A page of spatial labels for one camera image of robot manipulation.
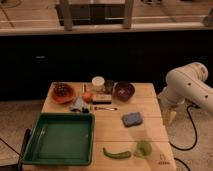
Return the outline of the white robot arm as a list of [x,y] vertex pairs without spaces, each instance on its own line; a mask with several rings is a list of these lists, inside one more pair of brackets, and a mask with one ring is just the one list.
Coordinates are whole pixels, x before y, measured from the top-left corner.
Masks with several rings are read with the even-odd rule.
[[158,94],[163,124],[169,125],[176,116],[175,108],[186,99],[213,114],[213,88],[205,84],[208,78],[206,66],[193,62],[170,70],[166,86]]

